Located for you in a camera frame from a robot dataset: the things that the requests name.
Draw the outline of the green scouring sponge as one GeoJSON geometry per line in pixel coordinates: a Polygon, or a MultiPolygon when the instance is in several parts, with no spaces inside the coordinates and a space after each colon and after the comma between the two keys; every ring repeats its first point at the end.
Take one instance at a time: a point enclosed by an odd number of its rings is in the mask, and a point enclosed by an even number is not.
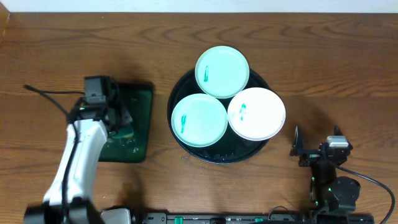
{"type": "Polygon", "coordinates": [[[124,139],[124,138],[129,139],[133,137],[134,137],[134,127],[131,124],[123,126],[108,134],[109,139],[124,139]]]}

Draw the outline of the mint plate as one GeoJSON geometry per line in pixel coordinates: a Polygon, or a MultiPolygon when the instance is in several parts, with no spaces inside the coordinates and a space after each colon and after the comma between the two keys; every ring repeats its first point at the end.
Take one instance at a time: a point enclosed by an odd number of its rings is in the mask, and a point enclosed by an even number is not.
{"type": "Polygon", "coordinates": [[[192,147],[207,147],[216,143],[228,127],[223,104],[204,93],[181,99],[172,110],[170,121],[177,139],[192,147]]]}
{"type": "Polygon", "coordinates": [[[249,64],[235,48],[212,47],[197,60],[195,80],[206,94],[220,99],[231,98],[248,83],[249,64]]]}

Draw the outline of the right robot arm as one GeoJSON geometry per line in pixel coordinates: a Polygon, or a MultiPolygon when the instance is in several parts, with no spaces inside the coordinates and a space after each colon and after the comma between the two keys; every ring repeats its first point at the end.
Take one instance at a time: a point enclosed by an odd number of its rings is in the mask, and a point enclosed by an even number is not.
{"type": "Polygon", "coordinates": [[[295,128],[291,156],[298,156],[300,167],[310,167],[310,201],[316,209],[308,214],[311,223],[348,223],[348,215],[355,211],[359,198],[360,184],[350,177],[336,174],[336,167],[347,161],[352,145],[340,129],[334,127],[334,135],[318,149],[307,149],[300,128],[295,128]]]}

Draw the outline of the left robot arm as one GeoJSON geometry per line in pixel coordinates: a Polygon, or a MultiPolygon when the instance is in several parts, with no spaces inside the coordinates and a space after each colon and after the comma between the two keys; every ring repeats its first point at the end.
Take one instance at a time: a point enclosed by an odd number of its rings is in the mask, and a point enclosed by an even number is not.
{"type": "Polygon", "coordinates": [[[132,223],[126,207],[98,212],[93,190],[101,151],[109,132],[119,128],[115,98],[85,96],[67,114],[67,143],[57,174],[38,206],[27,207],[24,223],[132,223]]]}

